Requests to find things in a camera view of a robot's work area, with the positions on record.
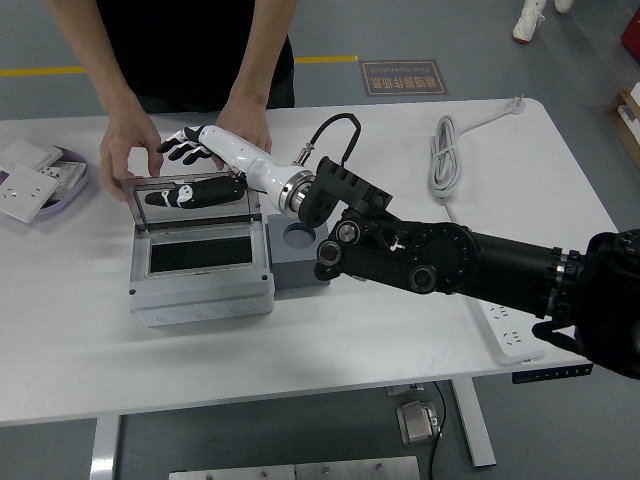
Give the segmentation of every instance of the robotic arm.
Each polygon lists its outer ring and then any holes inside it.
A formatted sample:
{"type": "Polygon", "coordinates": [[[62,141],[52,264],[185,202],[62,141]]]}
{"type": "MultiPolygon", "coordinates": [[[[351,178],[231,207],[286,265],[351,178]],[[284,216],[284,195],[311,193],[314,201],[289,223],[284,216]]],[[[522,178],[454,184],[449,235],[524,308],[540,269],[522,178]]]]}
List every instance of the robotic arm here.
{"type": "Polygon", "coordinates": [[[398,219],[392,197],[324,157],[314,176],[219,127],[186,128],[159,149],[185,163],[216,154],[279,211],[315,228],[347,204],[318,248],[321,280],[345,273],[417,294],[460,293],[551,320],[536,337],[622,375],[640,379],[640,230],[601,233],[587,251],[563,253],[474,233],[453,223],[398,219]],[[574,325],[575,338],[557,330],[574,325]]]}

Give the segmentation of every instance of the table leg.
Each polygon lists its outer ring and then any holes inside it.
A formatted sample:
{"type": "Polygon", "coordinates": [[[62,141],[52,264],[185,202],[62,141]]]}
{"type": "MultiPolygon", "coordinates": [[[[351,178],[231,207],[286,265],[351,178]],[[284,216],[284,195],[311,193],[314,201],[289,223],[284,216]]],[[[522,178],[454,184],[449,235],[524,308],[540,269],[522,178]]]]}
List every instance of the table leg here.
{"type": "Polygon", "coordinates": [[[98,417],[89,480],[113,480],[115,478],[119,430],[119,415],[98,417]]]}
{"type": "Polygon", "coordinates": [[[471,377],[458,377],[451,380],[458,402],[458,409],[474,467],[486,467],[496,464],[487,426],[482,417],[480,403],[471,377]]]}

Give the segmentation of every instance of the human hand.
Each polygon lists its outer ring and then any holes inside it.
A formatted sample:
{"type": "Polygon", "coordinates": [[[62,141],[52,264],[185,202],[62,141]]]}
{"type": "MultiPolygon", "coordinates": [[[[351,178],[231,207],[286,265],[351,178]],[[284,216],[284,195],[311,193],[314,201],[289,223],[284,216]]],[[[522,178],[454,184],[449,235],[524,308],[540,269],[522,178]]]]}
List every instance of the human hand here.
{"type": "Polygon", "coordinates": [[[216,125],[271,154],[271,135],[264,105],[242,97],[229,98],[216,125]]]}
{"type": "Polygon", "coordinates": [[[140,107],[111,112],[109,126],[100,144],[100,183],[121,202],[126,201],[121,180],[133,178],[129,171],[129,154],[133,147],[143,147],[148,154],[149,175],[157,177],[162,167],[162,154],[156,152],[160,145],[160,135],[155,125],[140,107]]]}

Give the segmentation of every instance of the white power cord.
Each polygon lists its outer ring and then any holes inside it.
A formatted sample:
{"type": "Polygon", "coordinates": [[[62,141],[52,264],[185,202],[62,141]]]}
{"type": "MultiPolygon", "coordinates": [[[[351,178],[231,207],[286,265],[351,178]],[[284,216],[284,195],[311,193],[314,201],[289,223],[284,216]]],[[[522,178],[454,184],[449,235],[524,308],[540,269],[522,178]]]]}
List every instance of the white power cord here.
{"type": "Polygon", "coordinates": [[[450,196],[462,178],[462,160],[458,151],[458,141],[462,135],[474,128],[504,117],[518,115],[524,110],[522,95],[509,100],[504,110],[478,122],[459,129],[453,117],[445,115],[438,122],[436,134],[431,144],[431,172],[429,190],[438,198],[450,196]]]}

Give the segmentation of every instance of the circular hole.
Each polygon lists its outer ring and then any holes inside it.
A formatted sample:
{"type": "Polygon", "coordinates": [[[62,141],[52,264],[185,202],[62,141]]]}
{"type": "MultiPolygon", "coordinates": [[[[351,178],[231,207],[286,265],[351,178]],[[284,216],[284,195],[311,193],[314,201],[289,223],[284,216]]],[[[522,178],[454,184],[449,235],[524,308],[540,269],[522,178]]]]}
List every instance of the circular hole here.
{"type": "Polygon", "coordinates": [[[292,223],[284,229],[282,239],[288,247],[303,250],[316,241],[316,232],[303,223],[292,223]]]}

